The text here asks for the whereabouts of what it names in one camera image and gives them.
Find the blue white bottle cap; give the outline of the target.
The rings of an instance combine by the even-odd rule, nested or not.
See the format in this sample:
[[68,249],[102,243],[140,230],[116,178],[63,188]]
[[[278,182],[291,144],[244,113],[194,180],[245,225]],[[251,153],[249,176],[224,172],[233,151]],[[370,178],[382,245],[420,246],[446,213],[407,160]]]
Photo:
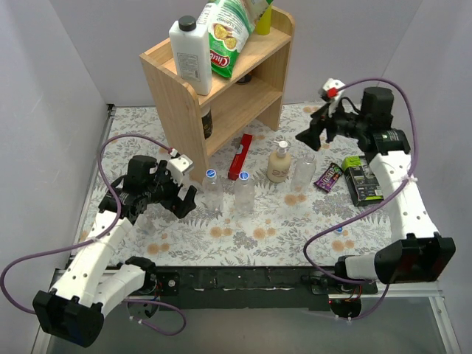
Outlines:
[[216,176],[217,176],[217,173],[216,173],[215,170],[213,170],[213,169],[208,169],[208,170],[206,171],[206,177],[207,177],[207,178],[215,178]]

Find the clear plastic bottle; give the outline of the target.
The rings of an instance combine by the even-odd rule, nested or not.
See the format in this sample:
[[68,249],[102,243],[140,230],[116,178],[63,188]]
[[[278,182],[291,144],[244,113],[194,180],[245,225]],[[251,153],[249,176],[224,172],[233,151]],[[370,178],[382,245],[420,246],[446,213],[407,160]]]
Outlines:
[[254,209],[255,187],[254,180],[249,174],[248,181],[238,179],[235,182],[235,209],[241,217],[249,216]]
[[292,176],[291,190],[296,193],[304,193],[309,187],[316,172],[316,156],[313,152],[300,157],[295,165]]
[[202,186],[204,189],[204,203],[208,211],[212,214],[221,212],[224,199],[220,176],[217,174],[215,178],[207,178],[205,173]]

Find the clear plastic bottle front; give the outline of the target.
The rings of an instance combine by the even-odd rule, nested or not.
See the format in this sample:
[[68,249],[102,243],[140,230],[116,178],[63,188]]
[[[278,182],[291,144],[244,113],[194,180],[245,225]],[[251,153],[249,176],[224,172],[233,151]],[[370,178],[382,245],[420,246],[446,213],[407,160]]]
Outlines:
[[249,174],[248,181],[238,179],[235,182],[235,209],[241,217],[249,216],[254,209],[255,187],[254,180]]

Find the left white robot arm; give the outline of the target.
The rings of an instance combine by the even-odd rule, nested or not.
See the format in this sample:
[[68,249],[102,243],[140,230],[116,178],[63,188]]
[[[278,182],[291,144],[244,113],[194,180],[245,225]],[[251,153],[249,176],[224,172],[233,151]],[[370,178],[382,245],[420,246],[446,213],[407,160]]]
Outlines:
[[100,202],[84,247],[76,253],[62,277],[47,292],[39,291],[32,302],[44,332],[90,347],[100,334],[106,316],[129,295],[168,295],[170,273],[159,272],[154,262],[131,257],[105,282],[100,279],[118,245],[151,204],[160,204],[182,219],[195,208],[197,189],[178,194],[190,158],[179,153],[166,161],[134,156],[127,173],[111,183]]

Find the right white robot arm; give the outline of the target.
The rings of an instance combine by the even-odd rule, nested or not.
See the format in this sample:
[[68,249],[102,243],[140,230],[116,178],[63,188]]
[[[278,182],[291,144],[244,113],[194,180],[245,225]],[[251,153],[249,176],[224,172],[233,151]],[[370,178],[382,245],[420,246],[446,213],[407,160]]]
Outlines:
[[312,114],[309,128],[297,134],[296,139],[314,150],[321,146],[321,133],[327,135],[328,141],[336,136],[357,141],[380,184],[383,201],[373,208],[387,209],[392,242],[375,253],[340,257],[329,275],[335,287],[346,294],[366,281],[385,285],[434,282],[456,246],[452,238],[440,234],[423,204],[413,176],[417,153],[405,133],[392,127],[392,90],[364,89],[358,113],[347,113],[339,105],[343,94],[340,81],[326,82],[320,90],[324,106]]

